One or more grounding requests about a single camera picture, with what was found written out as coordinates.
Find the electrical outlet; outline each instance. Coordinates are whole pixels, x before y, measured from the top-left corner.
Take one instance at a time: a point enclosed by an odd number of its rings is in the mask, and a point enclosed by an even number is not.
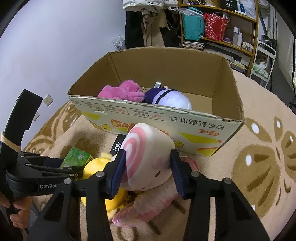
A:
[[[35,120],[37,120],[39,116],[40,116],[40,115],[39,115],[39,113],[38,113],[38,112],[36,112],[36,114],[35,114],[35,116],[34,116],[33,120],[34,120],[34,121],[35,121]]]
[[[44,99],[43,102],[46,104],[46,106],[49,106],[52,102],[54,102],[54,100],[52,99],[52,97],[48,94]]]

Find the teal bag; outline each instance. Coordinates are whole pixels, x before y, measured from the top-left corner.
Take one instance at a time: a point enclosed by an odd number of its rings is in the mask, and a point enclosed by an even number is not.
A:
[[[184,12],[182,13],[184,38],[197,41],[205,34],[205,20],[203,18],[203,13],[200,10],[194,7],[189,7],[188,9],[192,10],[193,14],[187,15]]]

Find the metal screw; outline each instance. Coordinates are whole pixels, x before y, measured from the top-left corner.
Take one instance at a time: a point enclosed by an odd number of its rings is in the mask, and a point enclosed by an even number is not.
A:
[[[66,185],[70,184],[71,182],[72,182],[72,179],[71,178],[66,178],[64,180],[64,184],[66,184]]]
[[[200,173],[197,171],[191,172],[191,176],[193,176],[193,177],[198,177],[199,175],[200,175]]]
[[[230,184],[230,183],[232,183],[232,180],[230,179],[230,178],[224,178],[224,182],[226,183],[226,184]]]
[[[105,176],[105,173],[104,172],[97,172],[96,176],[97,177],[103,177],[103,176]]]

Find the plush toy with pink swirl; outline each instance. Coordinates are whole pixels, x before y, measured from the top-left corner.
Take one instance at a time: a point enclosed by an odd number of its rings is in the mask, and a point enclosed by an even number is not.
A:
[[[113,217],[115,225],[132,228],[148,222],[178,196],[170,169],[170,152],[174,148],[168,135],[150,125],[136,124],[131,129],[121,145],[126,151],[126,170],[120,187],[144,192],[120,209]],[[198,171],[193,159],[181,159]]]

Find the rubber band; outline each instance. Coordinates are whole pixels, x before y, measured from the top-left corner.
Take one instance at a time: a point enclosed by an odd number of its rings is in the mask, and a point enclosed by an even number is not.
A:
[[[10,140],[8,140],[8,139],[4,136],[3,132],[1,132],[1,141],[2,141],[6,146],[8,146],[9,148],[13,149],[13,150],[16,151],[16,152],[20,152],[21,149],[22,149],[21,146],[18,146],[18,145],[16,145],[15,143],[13,143],[13,142],[11,142]]]

